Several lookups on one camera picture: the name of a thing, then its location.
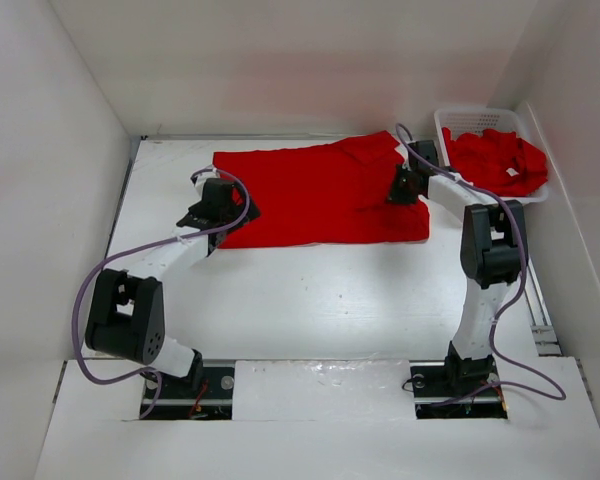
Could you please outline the red t-shirt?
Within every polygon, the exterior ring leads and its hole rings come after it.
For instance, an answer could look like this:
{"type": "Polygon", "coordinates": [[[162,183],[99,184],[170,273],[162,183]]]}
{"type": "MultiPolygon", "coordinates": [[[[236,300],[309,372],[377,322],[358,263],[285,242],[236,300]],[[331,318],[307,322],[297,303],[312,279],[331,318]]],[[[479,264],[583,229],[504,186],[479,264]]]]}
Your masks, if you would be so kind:
{"type": "Polygon", "coordinates": [[[238,177],[261,212],[224,248],[427,240],[426,204],[387,200],[403,163],[397,147],[381,131],[304,148],[215,153],[214,166],[238,177]]]}

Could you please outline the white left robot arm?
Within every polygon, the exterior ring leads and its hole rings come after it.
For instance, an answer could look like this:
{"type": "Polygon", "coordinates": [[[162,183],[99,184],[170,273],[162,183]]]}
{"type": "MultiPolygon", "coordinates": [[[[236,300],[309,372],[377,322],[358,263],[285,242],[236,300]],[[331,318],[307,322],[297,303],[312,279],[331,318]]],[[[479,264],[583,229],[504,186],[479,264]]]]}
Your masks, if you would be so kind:
{"type": "Polygon", "coordinates": [[[201,198],[171,237],[115,254],[89,274],[95,286],[84,334],[89,349],[136,363],[185,397],[202,387],[203,360],[167,335],[165,284],[260,216],[246,186],[232,174],[207,168],[191,180],[201,198]]]}

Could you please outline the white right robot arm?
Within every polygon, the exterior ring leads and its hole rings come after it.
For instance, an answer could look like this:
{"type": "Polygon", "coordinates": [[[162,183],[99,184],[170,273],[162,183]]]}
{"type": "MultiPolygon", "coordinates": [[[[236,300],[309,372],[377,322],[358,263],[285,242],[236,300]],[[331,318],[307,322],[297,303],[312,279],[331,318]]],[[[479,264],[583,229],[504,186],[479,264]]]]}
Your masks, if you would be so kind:
{"type": "Polygon", "coordinates": [[[444,367],[435,377],[449,391],[463,394],[481,385],[493,371],[492,329],[527,261],[523,207],[516,201],[498,200],[442,168],[431,141],[409,142],[406,149],[408,160],[396,167],[387,201],[410,205],[423,196],[462,223],[465,301],[444,367]]]}

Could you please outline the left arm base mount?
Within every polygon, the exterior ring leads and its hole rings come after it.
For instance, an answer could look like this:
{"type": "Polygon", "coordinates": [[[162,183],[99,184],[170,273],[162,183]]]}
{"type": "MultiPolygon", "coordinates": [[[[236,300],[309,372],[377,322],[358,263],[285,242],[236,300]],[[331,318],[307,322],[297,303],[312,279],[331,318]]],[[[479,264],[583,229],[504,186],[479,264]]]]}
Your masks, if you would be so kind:
{"type": "Polygon", "coordinates": [[[195,380],[165,375],[158,400],[144,420],[231,420],[235,367],[233,360],[203,360],[195,380]]]}

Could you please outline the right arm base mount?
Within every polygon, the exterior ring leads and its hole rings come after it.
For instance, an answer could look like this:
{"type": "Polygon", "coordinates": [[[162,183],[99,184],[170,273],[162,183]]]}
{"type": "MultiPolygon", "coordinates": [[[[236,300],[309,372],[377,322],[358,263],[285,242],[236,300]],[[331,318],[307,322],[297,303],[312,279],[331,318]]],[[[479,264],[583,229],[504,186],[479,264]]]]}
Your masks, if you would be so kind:
{"type": "Polygon", "coordinates": [[[402,389],[411,393],[418,420],[507,419],[506,406],[499,387],[475,393],[490,382],[498,381],[491,356],[463,366],[444,362],[416,362],[402,389]]]}

